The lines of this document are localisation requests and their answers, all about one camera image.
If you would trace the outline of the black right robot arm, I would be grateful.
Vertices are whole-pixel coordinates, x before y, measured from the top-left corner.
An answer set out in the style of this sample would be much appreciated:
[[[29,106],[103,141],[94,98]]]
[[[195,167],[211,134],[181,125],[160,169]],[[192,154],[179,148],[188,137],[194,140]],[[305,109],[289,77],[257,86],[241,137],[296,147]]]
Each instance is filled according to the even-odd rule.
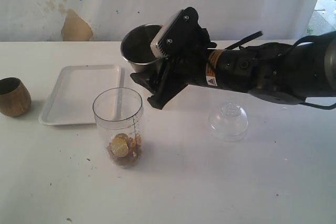
[[[145,44],[161,62],[131,79],[146,88],[149,104],[162,109],[189,85],[248,93],[261,100],[307,105],[307,98],[335,96],[335,32],[309,35],[294,44],[251,46],[256,32],[218,49],[198,23],[193,7],[180,10]]]

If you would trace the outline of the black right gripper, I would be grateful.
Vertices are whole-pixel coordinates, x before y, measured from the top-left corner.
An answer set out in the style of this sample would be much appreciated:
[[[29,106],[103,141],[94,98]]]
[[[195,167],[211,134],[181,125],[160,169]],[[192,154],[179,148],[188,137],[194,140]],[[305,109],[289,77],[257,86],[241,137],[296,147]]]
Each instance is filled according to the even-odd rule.
[[[181,92],[188,81],[195,77],[199,67],[205,63],[207,50],[216,48],[217,44],[211,41],[207,29],[199,25],[198,18],[195,8],[183,9],[181,16],[169,32],[173,43],[163,46],[169,55],[160,58],[163,63],[159,73],[148,70],[130,74],[136,84],[152,94],[148,102],[153,108],[163,109]]]

